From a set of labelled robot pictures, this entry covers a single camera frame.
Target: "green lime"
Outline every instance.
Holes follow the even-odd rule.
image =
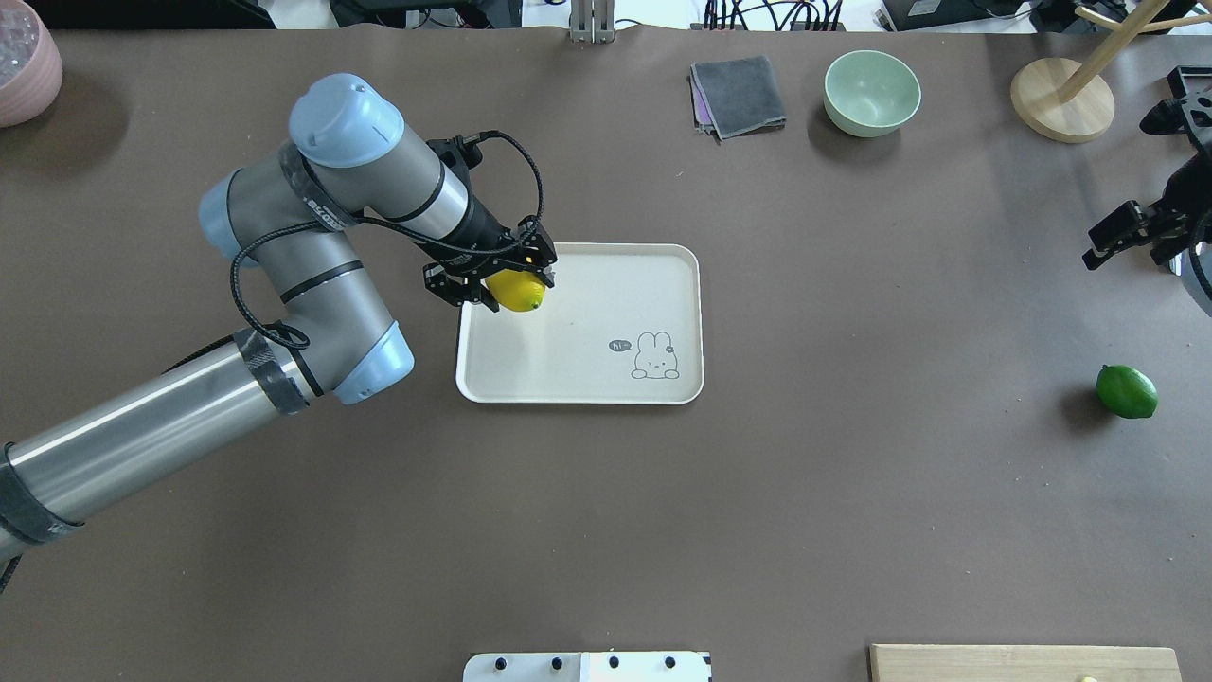
[[[1150,418],[1157,409],[1157,389],[1153,382],[1127,366],[1103,366],[1096,388],[1107,409],[1124,419]]]

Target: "pink pot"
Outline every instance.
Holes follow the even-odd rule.
[[[38,13],[21,0],[0,0],[0,127],[46,110],[63,84],[63,61]],[[6,74],[6,67],[19,70]]]

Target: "metal bracket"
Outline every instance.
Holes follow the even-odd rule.
[[[614,0],[572,0],[568,38],[573,42],[613,42]]]
[[[711,682],[707,652],[478,654],[463,682]]]

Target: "lemon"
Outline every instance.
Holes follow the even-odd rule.
[[[503,269],[484,282],[498,303],[515,313],[538,308],[543,304],[543,293],[547,293],[547,286],[534,276],[533,271]]]

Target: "gray cloth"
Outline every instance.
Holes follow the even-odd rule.
[[[787,122],[774,68],[765,55],[731,62],[696,62],[690,74],[703,93],[720,139]]]

